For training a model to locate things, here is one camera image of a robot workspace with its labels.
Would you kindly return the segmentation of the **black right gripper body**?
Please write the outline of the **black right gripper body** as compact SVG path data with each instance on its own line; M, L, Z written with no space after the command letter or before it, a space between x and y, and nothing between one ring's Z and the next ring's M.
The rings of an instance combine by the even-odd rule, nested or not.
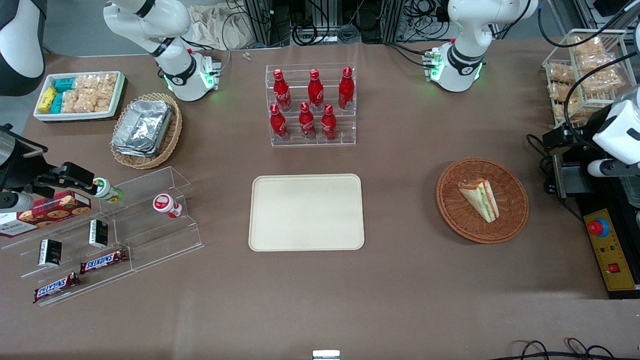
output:
M48 148L12 131L13 125L0 126L1 189L22 192L50 166L44 154Z

